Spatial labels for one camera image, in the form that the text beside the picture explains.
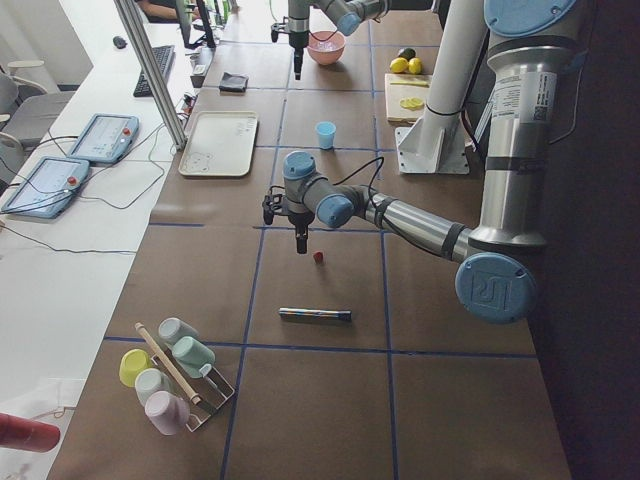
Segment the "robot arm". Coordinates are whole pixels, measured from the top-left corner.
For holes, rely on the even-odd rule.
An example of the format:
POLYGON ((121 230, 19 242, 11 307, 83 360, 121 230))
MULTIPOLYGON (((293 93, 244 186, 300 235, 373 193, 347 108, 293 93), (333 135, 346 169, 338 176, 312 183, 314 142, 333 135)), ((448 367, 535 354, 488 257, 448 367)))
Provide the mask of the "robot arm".
POLYGON ((338 32, 350 36, 361 23, 384 17, 390 10, 391 2, 385 0, 290 0, 288 14, 271 25, 271 40, 275 43, 280 34, 288 36, 289 45, 294 50, 293 72, 296 80, 301 79, 304 52, 311 36, 310 9, 312 7, 324 13, 338 32))
POLYGON ((359 217, 455 262, 457 297, 475 316, 494 324, 527 317, 546 245, 539 210, 556 85, 576 54, 586 9, 583 1, 451 2, 424 110, 395 132, 404 184, 386 194, 332 182, 311 154, 295 151, 284 160, 282 186, 264 197, 265 222, 287 217, 305 253, 313 221, 338 228, 359 217), (484 168, 470 188, 445 189, 470 170, 464 112, 481 64, 495 75, 484 168))

